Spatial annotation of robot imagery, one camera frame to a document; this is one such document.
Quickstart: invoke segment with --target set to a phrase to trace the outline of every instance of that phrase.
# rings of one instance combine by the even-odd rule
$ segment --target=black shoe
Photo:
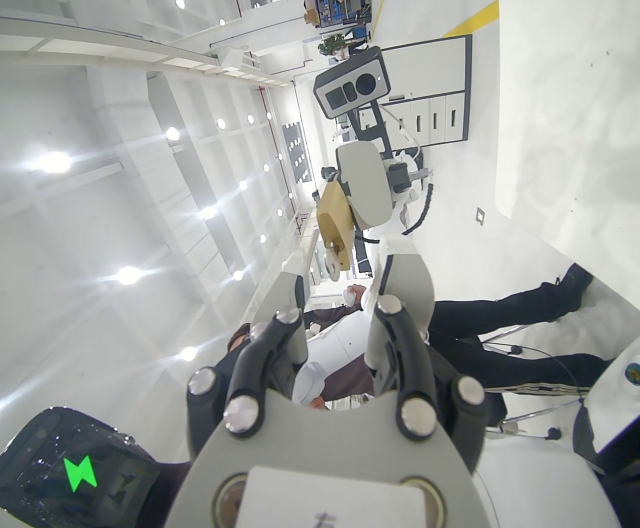
[[[567,303],[568,312],[575,312],[582,305],[582,294],[591,284],[593,275],[586,269],[572,264],[556,285],[559,297]]]

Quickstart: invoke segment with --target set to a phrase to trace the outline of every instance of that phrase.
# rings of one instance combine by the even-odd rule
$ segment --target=white floor
[[[440,38],[488,3],[438,3],[386,0],[374,34],[382,47]],[[501,215],[495,207],[495,169],[499,112],[499,22],[473,35],[469,139],[426,148],[433,169],[433,200],[414,238],[434,280],[439,300],[499,299],[553,282],[571,261],[541,239]],[[424,201],[410,206],[417,218]],[[476,223],[476,208],[485,212]],[[554,355],[576,352],[614,358],[640,335],[640,312],[602,282],[595,280],[583,307],[554,323],[541,323],[505,342],[542,349]],[[528,358],[542,357],[537,353]],[[572,398],[505,396],[509,416],[555,406]],[[559,427],[567,446],[578,405],[520,423],[520,429],[546,435]]]

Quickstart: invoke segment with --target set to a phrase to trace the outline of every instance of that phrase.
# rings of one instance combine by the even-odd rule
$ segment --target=white ceiling beam
[[[28,43],[28,39],[25,41],[24,37],[42,38],[43,40],[33,45]],[[20,47],[23,42],[26,42],[25,48]],[[176,65],[175,62],[179,59],[183,59],[188,67]],[[164,64],[165,60],[173,61],[174,64]],[[64,24],[46,24],[16,19],[0,19],[0,63],[114,65],[200,76],[229,76],[238,73],[238,71],[228,72],[220,68],[218,61],[207,55],[157,42]],[[197,63],[201,63],[202,66],[196,66],[195,69],[192,69]],[[284,80],[260,72],[255,68],[243,66],[241,71],[245,73],[254,73],[255,71],[260,73],[264,80],[272,81],[271,85],[288,86]],[[261,81],[242,79],[241,82],[256,85]]]

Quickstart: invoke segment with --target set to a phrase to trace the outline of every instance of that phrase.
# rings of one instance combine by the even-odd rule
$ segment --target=cabinet drawer
[[[413,134],[411,127],[411,103],[402,102],[400,104],[393,104],[386,107],[399,121],[401,121],[404,127],[409,130],[410,134]],[[413,146],[413,143],[407,141],[400,132],[400,125],[391,118],[387,112],[382,111],[382,119],[384,119],[387,126],[387,134],[389,136],[389,143],[392,150],[402,150]]]
[[[429,145],[429,99],[411,101],[409,130],[420,145]]]
[[[445,99],[445,141],[459,141],[462,139],[462,127],[465,120],[465,94],[453,93],[447,95]]]
[[[429,99],[429,144],[444,143],[446,139],[446,96]]]

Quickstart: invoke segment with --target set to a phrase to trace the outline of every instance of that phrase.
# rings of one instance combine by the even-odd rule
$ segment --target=black cable
[[[418,220],[409,229],[403,231],[403,235],[408,235],[412,233],[422,225],[422,222],[424,221],[425,217],[427,216],[427,213],[429,212],[429,206],[431,205],[432,194],[433,194],[433,184],[430,183],[427,186],[427,197],[424,199],[424,207],[422,208],[422,212],[420,213],[420,218],[418,218]],[[366,238],[360,235],[356,235],[356,239],[362,240],[363,242],[366,242],[368,244],[380,244],[380,240]]]
[[[483,344],[501,345],[501,346],[519,346],[520,348],[524,348],[526,350],[533,350],[535,352],[540,352],[541,354],[544,354],[545,356],[548,356],[551,359],[555,360],[564,369],[564,371],[567,374],[569,374],[569,377],[571,378],[571,381],[575,385],[575,389],[578,391],[578,401],[580,402],[580,405],[584,407],[584,398],[582,396],[582,391],[580,390],[580,385],[578,385],[578,380],[575,379],[575,376],[573,375],[571,370],[569,370],[569,367],[567,367],[564,363],[562,363],[562,361],[560,361],[556,356],[552,356],[550,353],[545,352],[544,350],[540,350],[538,348],[533,348],[533,347],[530,347],[530,346],[514,345],[514,344],[509,344],[509,343],[500,343],[500,342],[497,342],[497,341],[486,341]]]

